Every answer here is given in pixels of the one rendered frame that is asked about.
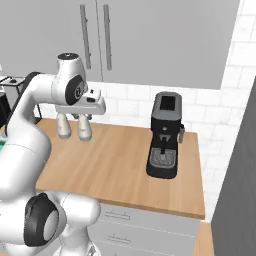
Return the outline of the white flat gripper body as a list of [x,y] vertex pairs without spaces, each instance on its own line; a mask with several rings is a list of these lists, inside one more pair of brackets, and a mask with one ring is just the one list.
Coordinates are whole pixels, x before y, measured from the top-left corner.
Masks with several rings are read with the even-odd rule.
[[58,113],[66,114],[104,115],[106,112],[106,104],[103,97],[100,97],[95,102],[88,102],[87,97],[82,97],[72,106],[56,105],[55,109]]

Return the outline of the grey shallow drawer front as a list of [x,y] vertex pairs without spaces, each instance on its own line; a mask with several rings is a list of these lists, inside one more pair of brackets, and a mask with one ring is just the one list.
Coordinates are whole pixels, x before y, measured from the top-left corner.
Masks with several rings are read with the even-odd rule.
[[[126,212],[130,215],[130,220],[121,220],[104,216],[104,212],[112,211],[116,213]],[[120,224],[133,225],[157,231],[166,231],[195,237],[199,228],[200,220],[190,217],[183,217],[165,213],[158,213],[135,208],[127,208],[110,204],[101,204],[100,220],[111,221]]]

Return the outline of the grey deep drawer front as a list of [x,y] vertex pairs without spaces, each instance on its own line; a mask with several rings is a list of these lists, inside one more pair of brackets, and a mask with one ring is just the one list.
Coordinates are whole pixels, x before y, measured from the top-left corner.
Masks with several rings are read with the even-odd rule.
[[[88,228],[102,256],[192,256],[195,238],[107,221]],[[131,240],[129,245],[107,240],[107,236]]]

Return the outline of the black espresso machine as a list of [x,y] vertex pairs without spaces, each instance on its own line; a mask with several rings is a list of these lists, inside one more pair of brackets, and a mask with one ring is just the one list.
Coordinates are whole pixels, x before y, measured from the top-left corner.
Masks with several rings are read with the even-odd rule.
[[146,172],[149,176],[174,179],[178,169],[178,144],[183,142],[182,97],[176,92],[159,92],[151,113],[152,141]]

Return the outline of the black box-shaped object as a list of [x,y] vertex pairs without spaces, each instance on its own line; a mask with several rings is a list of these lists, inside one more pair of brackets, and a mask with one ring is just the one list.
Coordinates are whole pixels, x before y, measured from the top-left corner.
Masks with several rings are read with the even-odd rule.
[[11,113],[6,94],[0,92],[0,128],[7,123],[7,119]]

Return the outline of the grey narrow cupboard door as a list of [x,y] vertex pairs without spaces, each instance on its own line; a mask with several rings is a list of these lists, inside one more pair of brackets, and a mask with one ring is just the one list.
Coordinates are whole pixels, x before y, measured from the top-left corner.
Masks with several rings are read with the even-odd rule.
[[[88,19],[91,69],[86,68],[80,5]],[[86,79],[102,80],[96,0],[0,0],[0,68],[5,76],[55,74],[57,56],[76,53]]]

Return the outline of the grey wide cupboard door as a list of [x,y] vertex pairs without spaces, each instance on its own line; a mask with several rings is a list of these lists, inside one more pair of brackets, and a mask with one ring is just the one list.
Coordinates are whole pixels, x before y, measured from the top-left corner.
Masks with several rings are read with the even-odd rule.
[[[221,87],[240,0],[96,0],[103,80]],[[107,70],[103,5],[109,6]]]

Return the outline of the dark grey fridge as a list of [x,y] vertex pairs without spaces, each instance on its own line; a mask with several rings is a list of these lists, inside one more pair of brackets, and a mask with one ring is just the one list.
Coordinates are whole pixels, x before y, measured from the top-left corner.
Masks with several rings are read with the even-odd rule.
[[211,228],[215,256],[256,256],[256,77]]

